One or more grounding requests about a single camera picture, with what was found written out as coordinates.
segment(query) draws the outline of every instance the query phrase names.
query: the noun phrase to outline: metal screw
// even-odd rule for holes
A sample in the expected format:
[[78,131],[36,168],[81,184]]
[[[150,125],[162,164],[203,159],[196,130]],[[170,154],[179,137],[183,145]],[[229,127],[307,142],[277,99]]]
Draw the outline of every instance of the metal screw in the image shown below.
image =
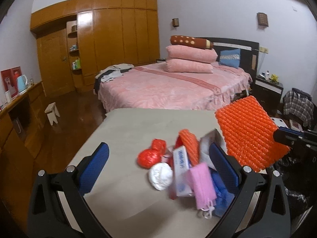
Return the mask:
[[66,171],[67,171],[68,173],[74,172],[74,171],[75,171],[75,166],[67,166]]
[[276,171],[276,170],[273,171],[273,174],[274,174],[276,177],[279,177],[279,176],[280,176],[280,172],[279,172],[279,171]]
[[246,173],[250,173],[252,171],[252,169],[250,166],[244,166],[243,171],[245,171]]
[[44,174],[45,174],[45,170],[40,170],[40,171],[37,173],[38,176],[43,176]]

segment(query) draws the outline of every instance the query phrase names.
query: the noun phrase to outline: table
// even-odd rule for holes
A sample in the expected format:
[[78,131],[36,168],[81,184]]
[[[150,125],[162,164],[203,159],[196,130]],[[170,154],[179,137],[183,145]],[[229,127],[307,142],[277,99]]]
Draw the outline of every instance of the table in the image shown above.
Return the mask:
[[[167,191],[152,188],[148,171],[136,164],[136,158],[152,139],[174,145],[181,129],[200,138],[214,128],[220,131],[212,111],[123,108],[107,114],[70,165],[91,155],[101,142],[109,145],[108,162],[84,198],[112,237],[192,238],[205,237],[212,230],[219,218],[199,218],[194,198],[171,200]],[[64,194],[59,194],[71,226],[80,230]],[[257,196],[254,194],[241,228],[246,227]]]

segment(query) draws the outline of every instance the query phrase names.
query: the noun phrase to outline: small wooden stool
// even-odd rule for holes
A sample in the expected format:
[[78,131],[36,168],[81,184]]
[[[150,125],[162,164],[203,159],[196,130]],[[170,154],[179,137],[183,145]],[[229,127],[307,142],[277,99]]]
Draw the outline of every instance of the small wooden stool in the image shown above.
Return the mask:
[[58,123],[56,116],[60,117],[60,114],[55,102],[47,106],[45,113],[47,114],[47,118],[49,119],[51,125],[53,125],[53,122]]

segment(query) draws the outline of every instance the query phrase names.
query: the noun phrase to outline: electric kettle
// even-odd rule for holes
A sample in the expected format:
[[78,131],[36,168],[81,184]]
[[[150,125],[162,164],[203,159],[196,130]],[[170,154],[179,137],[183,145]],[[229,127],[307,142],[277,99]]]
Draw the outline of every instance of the electric kettle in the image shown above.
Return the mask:
[[28,79],[25,75],[21,75],[16,79],[19,93],[26,90]]

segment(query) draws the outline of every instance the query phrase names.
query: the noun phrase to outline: wooden floor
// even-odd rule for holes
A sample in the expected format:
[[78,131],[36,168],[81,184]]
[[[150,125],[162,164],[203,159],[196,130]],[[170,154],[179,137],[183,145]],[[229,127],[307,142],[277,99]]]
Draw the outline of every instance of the wooden floor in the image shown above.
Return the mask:
[[105,118],[105,110],[92,91],[75,91],[53,99],[61,117],[58,124],[44,128],[45,140],[35,161],[40,169],[58,173],[65,169],[77,151]]

